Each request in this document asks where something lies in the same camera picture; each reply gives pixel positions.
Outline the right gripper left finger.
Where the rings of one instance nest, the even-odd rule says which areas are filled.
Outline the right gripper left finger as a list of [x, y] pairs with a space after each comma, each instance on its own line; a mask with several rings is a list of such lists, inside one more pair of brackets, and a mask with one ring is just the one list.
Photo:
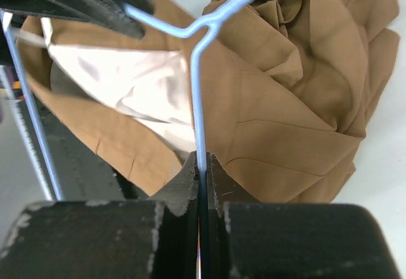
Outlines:
[[36, 202], [10, 228], [2, 278], [195, 278], [196, 155], [145, 200]]

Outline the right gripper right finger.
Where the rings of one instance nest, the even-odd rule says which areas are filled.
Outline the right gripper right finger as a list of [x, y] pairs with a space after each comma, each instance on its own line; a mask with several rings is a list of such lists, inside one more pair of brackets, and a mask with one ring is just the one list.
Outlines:
[[350, 204], [258, 202], [209, 155], [209, 278], [399, 278], [372, 214]]

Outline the light blue wire hanger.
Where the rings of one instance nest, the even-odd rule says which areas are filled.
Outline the light blue wire hanger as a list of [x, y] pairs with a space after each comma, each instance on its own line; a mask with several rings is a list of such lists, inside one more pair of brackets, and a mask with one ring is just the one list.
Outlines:
[[[186, 39], [192, 37], [203, 27], [208, 28], [207, 33], [194, 47], [190, 57], [190, 84], [192, 90], [191, 97], [195, 126], [195, 139], [197, 144], [197, 170], [199, 185], [203, 187], [203, 190], [201, 191], [203, 194], [207, 193], [207, 156], [202, 96], [200, 90], [200, 57], [204, 50], [215, 40], [221, 26], [232, 15], [236, 14], [236, 12], [238, 12], [243, 6], [253, 1], [254, 0], [227, 0], [225, 4], [222, 4], [214, 12], [199, 17], [185, 28], [176, 27], [164, 22], [146, 11], [134, 7], [128, 3], [122, 4], [122, 10], [126, 16], [177, 38]], [[39, 114], [26, 80], [23, 63], [20, 58], [19, 51], [15, 45], [15, 36], [11, 33], [10, 26], [12, 16], [12, 13], [7, 13], [4, 10], [1, 10], [1, 24], [5, 39], [11, 52], [11, 57], [13, 59], [13, 64], [15, 66], [18, 79], [22, 85], [22, 91], [26, 99], [30, 118], [34, 126], [34, 131], [39, 141], [41, 153], [43, 155], [50, 178], [51, 184], [44, 186], [44, 193], [47, 197], [54, 198], [55, 200], [65, 200], [60, 179], [56, 173], [48, 143], [45, 140], [43, 125], [40, 122]]]

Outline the tan cloth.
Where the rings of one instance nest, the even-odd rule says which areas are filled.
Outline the tan cloth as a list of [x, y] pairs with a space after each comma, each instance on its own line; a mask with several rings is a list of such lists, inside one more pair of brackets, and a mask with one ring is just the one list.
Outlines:
[[[200, 59], [207, 150], [262, 202], [332, 201], [393, 73], [397, 0], [255, 0]], [[17, 42], [33, 93], [153, 195], [195, 150], [190, 55], [204, 36], [28, 17]]]

